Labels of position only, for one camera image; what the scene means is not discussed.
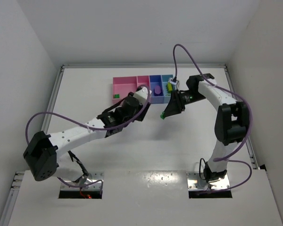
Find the lime rounded lego brick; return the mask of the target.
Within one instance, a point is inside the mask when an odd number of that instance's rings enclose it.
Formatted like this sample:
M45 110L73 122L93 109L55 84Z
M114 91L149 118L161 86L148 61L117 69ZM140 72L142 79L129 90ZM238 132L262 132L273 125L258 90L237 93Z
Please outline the lime rounded lego brick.
M173 86L172 86L171 83L168 83L168 84L166 85L166 88L167 88L168 93L171 93L171 92L173 91Z

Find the purple rounded lego brick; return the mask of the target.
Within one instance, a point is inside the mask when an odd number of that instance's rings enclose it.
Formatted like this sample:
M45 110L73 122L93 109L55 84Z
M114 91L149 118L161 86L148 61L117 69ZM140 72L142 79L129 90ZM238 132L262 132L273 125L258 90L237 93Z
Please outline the purple rounded lego brick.
M159 85L154 87L154 96L161 96L162 95L162 89Z

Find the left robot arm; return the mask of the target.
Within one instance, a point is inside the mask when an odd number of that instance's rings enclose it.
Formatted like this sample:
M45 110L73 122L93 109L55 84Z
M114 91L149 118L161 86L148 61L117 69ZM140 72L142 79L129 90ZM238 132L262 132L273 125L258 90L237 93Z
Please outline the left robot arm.
M85 124L72 120L77 125L74 128L52 134L44 131L35 133L32 139L27 139L28 146L23 154L34 179L43 181L55 176L75 182L86 176L88 172L85 167L81 167L80 172L68 173L58 162L59 158L68 153L71 160L74 160L76 156L71 150L95 139L107 138L121 132L134 121L142 121L150 106L149 98L149 91L143 88L129 93Z

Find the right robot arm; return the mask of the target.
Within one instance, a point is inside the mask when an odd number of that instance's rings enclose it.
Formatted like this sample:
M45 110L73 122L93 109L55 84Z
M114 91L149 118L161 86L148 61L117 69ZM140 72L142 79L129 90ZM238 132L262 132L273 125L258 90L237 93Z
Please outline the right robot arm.
M229 158L237 153L249 135L249 108L245 102L234 99L218 88L214 76L209 73L190 76L186 85L187 90L176 89L171 92L161 118L180 114L188 104L208 100L217 112L214 127L216 144L210 159L205 162L203 176L206 182L224 178Z

